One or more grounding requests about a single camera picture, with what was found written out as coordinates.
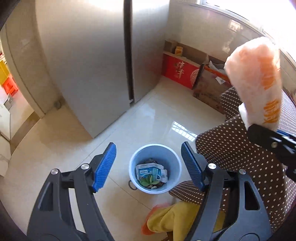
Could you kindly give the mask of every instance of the light blue bucket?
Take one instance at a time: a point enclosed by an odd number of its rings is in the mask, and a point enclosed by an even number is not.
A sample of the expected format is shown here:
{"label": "light blue bucket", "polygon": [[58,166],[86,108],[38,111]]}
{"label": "light blue bucket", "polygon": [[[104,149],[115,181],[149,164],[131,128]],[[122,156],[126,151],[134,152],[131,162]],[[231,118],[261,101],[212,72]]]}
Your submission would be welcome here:
{"label": "light blue bucket", "polygon": [[[168,170],[168,182],[157,189],[149,189],[140,185],[136,177],[136,165],[143,164],[147,159],[152,158],[158,164]],[[132,183],[141,191],[149,194],[161,194],[168,192],[179,182],[182,165],[180,158],[171,148],[161,144],[148,144],[139,148],[131,157],[129,176]]]}

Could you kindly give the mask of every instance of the blue gripper pad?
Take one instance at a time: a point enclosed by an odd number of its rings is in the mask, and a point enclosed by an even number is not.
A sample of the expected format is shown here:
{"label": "blue gripper pad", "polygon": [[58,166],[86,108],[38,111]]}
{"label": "blue gripper pad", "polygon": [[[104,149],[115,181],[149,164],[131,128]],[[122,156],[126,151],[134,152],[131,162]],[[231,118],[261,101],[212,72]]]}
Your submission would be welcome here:
{"label": "blue gripper pad", "polygon": [[203,155],[195,153],[188,142],[181,146],[181,155],[192,179],[193,184],[201,191],[205,190],[203,171],[206,168],[207,161]]}
{"label": "blue gripper pad", "polygon": [[94,170],[94,182],[92,187],[95,192],[97,192],[105,184],[107,176],[116,157],[116,145],[111,142],[104,153],[96,157],[100,157],[101,162],[99,163],[97,169]]}

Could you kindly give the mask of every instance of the small yellow box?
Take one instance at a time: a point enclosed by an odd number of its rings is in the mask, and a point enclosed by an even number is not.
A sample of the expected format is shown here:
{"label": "small yellow box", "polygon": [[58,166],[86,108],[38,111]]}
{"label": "small yellow box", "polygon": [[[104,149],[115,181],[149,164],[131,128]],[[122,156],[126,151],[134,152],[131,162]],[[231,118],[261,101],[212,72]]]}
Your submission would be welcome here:
{"label": "small yellow box", "polygon": [[0,61],[0,85],[3,85],[10,74],[3,60]]}

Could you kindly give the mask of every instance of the red plastic stool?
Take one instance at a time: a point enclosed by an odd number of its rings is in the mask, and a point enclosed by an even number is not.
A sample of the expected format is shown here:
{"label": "red plastic stool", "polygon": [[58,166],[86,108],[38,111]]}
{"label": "red plastic stool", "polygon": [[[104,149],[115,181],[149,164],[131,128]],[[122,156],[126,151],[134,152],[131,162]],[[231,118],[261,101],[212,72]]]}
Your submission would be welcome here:
{"label": "red plastic stool", "polygon": [[8,75],[7,80],[3,83],[2,87],[4,88],[6,94],[11,94],[11,96],[14,96],[15,93],[18,91],[18,87],[13,80],[13,77],[11,74]]}

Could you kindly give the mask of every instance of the yellow pants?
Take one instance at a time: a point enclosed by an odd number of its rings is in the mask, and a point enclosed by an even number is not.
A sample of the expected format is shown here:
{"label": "yellow pants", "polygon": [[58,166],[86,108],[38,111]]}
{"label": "yellow pants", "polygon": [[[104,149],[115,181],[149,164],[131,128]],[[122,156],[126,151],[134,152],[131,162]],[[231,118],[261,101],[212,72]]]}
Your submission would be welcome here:
{"label": "yellow pants", "polygon": [[[183,241],[197,215],[200,205],[179,201],[167,208],[156,210],[148,219],[149,230],[155,233],[173,231],[173,241]],[[222,229],[225,213],[219,212],[215,231]]]}

